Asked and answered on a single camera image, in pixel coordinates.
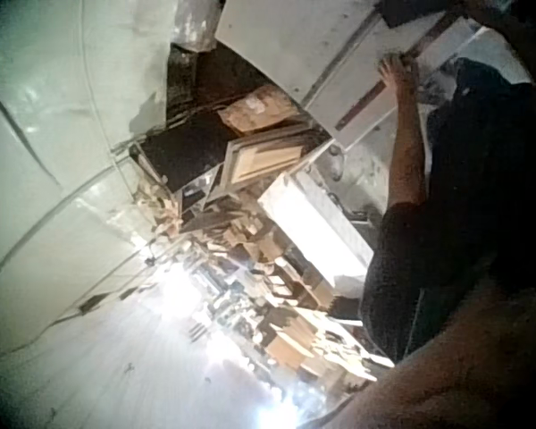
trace dark shirt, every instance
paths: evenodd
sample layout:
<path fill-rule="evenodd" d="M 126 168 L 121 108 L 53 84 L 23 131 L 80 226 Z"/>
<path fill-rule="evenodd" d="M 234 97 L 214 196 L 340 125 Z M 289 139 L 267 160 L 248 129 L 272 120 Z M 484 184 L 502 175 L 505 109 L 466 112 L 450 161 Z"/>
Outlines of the dark shirt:
<path fill-rule="evenodd" d="M 532 91 L 459 85 L 431 115 L 429 198 L 385 214 L 360 307 L 364 328 L 394 362 L 440 332 L 485 256 L 497 255 L 491 271 L 504 287 L 536 283 Z"/>

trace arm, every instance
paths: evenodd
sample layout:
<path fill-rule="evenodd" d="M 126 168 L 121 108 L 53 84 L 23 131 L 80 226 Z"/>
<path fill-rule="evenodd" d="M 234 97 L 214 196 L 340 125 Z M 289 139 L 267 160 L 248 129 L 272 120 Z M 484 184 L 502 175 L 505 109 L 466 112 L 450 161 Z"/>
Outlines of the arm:
<path fill-rule="evenodd" d="M 398 101 L 398 130 L 389 170 L 388 208 L 397 203 L 420 205 L 426 199 L 425 152 L 416 98 L 416 67 L 406 68 L 400 55 L 387 55 L 380 74 Z"/>

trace wood scrap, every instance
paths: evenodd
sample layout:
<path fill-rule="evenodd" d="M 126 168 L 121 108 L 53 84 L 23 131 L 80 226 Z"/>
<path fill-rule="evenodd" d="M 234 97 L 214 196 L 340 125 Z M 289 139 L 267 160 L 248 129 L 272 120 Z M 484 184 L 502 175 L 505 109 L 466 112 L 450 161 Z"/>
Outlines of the wood scrap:
<path fill-rule="evenodd" d="M 282 122 L 299 111 L 280 88 L 264 85 L 218 114 L 232 129 L 248 133 Z"/>

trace hand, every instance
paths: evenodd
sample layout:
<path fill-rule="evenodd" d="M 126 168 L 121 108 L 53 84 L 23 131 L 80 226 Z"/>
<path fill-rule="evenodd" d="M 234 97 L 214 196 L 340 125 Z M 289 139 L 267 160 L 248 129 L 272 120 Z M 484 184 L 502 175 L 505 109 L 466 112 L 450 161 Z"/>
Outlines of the hand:
<path fill-rule="evenodd" d="M 402 54 L 387 54 L 380 61 L 379 73 L 385 86 L 398 97 L 415 95 L 419 82 L 415 60 L 405 64 Z"/>

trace person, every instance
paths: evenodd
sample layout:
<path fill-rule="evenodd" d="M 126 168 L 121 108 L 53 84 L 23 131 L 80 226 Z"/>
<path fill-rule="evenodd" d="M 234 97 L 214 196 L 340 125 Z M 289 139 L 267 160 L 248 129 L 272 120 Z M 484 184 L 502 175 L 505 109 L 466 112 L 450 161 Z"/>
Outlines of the person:
<path fill-rule="evenodd" d="M 397 364 L 305 429 L 536 427 L 536 32 L 467 6 L 533 83 L 458 61 L 455 95 L 428 120 L 427 185 L 414 67 L 381 62 L 398 133 L 361 316 Z"/>
<path fill-rule="evenodd" d="M 380 64 L 398 132 L 360 315 L 395 363 L 441 331 L 482 273 L 510 290 L 536 284 L 536 88 L 465 58 L 451 69 L 455 94 L 427 121 L 427 185 L 416 64 Z"/>

